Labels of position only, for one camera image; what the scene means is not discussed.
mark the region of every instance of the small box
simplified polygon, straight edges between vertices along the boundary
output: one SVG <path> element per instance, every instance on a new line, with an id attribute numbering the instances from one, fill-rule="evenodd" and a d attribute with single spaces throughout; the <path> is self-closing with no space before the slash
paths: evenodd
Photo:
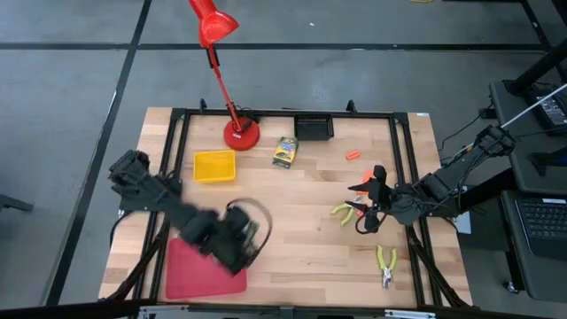
<path id="1" fill-rule="evenodd" d="M 237 177 L 236 153 L 232 150 L 196 152 L 193 180 L 201 183 L 234 181 Z"/>
<path id="2" fill-rule="evenodd" d="M 330 113 L 296 114 L 293 127 L 300 141 L 328 141 L 335 136 Z"/>
<path id="3" fill-rule="evenodd" d="M 295 153 L 298 150 L 299 142 L 295 137 L 282 137 L 280 143 L 276 147 L 274 152 L 274 159 L 272 164 L 278 165 L 284 168 L 290 168 L 293 159 L 295 159 Z"/>

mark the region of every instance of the keyboard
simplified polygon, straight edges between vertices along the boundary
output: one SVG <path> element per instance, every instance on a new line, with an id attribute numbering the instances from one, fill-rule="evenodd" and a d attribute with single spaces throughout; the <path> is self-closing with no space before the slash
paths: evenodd
<path id="1" fill-rule="evenodd" d="M 521 198 L 516 205 L 531 252 L 567 260 L 567 200 Z"/>

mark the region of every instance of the green pliers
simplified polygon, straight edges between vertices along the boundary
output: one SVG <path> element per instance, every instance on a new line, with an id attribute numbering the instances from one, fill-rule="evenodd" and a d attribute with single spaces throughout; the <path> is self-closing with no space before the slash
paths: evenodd
<path id="1" fill-rule="evenodd" d="M 354 203 L 360 203 L 360 202 L 362 202 L 362 196 L 357 196 L 357 197 L 353 200 L 353 202 L 354 202 Z M 333 208 L 333 210 L 330 212 L 330 214 L 336 214 L 336 213 L 340 212 L 341 210 L 347 209 L 347 208 L 350 208 L 350 209 L 348 210 L 348 213 L 346 213 L 346 217 L 343 218 L 342 221 L 340 221 L 340 226 L 341 226 L 341 227 L 345 226 L 345 225 L 348 223 L 348 221 L 350 221 L 351 218 L 353 218 L 353 214 L 354 214 L 354 212 L 356 211 L 356 208 L 354 208 L 354 207 L 352 207 L 352 206 L 350 206 L 350 205 L 348 205 L 348 204 L 342 204 L 342 205 L 339 205 L 339 206 Z"/>
<path id="2" fill-rule="evenodd" d="M 386 263 L 384 262 L 384 256 L 382 255 L 382 246 L 378 245 L 377 249 L 377 257 L 378 257 L 378 264 L 382 269 L 382 286 L 385 289 L 390 288 L 392 284 L 392 272 L 394 267 L 396 267 L 396 260 L 398 259 L 398 255 L 396 253 L 396 248 L 392 249 L 390 257 L 390 266 L 386 267 Z"/>

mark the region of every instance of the orange clip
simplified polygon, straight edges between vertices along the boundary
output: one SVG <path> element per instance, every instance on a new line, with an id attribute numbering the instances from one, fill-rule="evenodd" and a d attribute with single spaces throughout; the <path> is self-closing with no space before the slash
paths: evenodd
<path id="1" fill-rule="evenodd" d="M 346 159 L 347 159 L 347 160 L 354 160 L 354 159 L 356 159 L 357 157 L 360 157 L 360 156 L 361 156 L 361 152 L 358 151 L 358 150 L 354 150 L 354 151 L 352 151 L 352 152 L 349 152 L 349 153 L 346 155 Z"/>

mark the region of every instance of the red desk lamp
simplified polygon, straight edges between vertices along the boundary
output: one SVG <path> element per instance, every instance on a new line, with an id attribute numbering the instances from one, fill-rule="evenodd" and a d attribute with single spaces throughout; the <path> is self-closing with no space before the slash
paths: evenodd
<path id="1" fill-rule="evenodd" d="M 214 43 L 229 35 L 238 27 L 238 22 L 225 12 L 216 10 L 213 0 L 189 0 L 193 11 L 197 14 L 198 40 L 209 57 L 211 68 L 221 86 L 222 95 L 229 108 L 231 121 L 224 128 L 224 142 L 233 150 L 246 151 L 253 148 L 260 139 L 258 123 L 244 116 L 238 116 L 237 110 L 230 101 L 229 93 L 224 87 L 219 70 L 219 59 Z"/>

